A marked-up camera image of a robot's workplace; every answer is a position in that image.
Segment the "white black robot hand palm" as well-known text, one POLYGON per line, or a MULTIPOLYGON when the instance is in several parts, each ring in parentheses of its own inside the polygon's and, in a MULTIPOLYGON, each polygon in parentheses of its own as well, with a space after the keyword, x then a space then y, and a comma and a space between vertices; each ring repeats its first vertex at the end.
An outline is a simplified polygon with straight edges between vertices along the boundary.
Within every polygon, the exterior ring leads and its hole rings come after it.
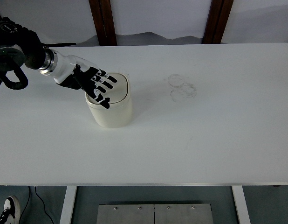
POLYGON ((50 50, 50 77, 66 88, 82 89, 89 96, 101 96, 101 70, 85 59, 77 56, 64 56, 50 50))

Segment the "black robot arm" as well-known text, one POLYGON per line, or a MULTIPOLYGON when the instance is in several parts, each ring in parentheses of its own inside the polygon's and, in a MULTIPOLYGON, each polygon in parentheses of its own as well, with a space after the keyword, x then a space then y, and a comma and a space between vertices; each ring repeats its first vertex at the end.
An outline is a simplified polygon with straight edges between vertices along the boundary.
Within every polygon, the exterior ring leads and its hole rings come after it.
POLYGON ((77 56, 64 56, 44 44, 38 35, 7 17, 0 18, 0 85, 12 90, 28 86, 28 78, 21 67, 37 70, 66 88, 82 89, 95 103, 108 109, 108 90, 117 80, 95 64, 77 56))

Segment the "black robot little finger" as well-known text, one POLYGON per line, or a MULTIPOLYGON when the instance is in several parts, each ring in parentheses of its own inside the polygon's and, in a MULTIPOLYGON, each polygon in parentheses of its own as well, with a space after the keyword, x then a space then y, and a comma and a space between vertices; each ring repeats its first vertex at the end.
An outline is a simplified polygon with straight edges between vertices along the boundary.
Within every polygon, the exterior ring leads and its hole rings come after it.
POLYGON ((98 69, 97 76, 100 76, 100 77, 109 77, 109 75, 108 75, 105 71, 103 71, 103 70, 101 70, 101 69, 98 69))

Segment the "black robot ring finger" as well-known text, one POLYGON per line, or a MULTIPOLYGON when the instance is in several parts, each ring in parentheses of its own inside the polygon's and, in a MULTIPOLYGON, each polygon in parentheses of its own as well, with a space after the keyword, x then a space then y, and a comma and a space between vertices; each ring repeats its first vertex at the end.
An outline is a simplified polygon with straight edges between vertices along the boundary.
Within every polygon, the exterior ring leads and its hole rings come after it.
POLYGON ((98 73, 97 76, 104 77, 104 78, 112 81, 113 83, 117 82, 117 80, 113 76, 109 75, 108 73, 98 73))

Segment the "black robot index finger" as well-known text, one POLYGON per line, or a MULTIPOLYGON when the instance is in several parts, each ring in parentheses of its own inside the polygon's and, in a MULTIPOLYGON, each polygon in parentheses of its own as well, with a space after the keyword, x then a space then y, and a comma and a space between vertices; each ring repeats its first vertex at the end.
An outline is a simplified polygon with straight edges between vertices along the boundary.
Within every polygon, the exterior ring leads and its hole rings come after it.
POLYGON ((95 85, 94 87, 94 92, 95 93, 106 93, 108 89, 112 89, 113 86, 100 86, 100 85, 95 85))

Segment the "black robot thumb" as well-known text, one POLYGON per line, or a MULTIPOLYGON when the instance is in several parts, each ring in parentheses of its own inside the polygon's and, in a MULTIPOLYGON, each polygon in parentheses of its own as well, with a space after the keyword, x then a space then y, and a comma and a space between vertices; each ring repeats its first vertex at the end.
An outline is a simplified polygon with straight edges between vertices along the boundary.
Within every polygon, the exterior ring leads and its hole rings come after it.
POLYGON ((110 108, 110 98, 105 98, 99 90, 93 90, 88 94, 89 101, 95 105, 110 108))

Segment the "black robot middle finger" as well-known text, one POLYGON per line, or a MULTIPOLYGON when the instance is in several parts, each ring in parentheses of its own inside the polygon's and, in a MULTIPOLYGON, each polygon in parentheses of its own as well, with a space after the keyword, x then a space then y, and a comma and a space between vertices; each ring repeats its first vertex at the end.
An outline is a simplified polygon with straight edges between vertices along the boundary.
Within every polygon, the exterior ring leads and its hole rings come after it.
POLYGON ((97 78, 95 80, 95 82, 96 82, 97 88, 103 88, 104 89, 104 86, 105 86, 109 89, 113 89, 113 86, 109 82, 105 81, 104 79, 97 78))

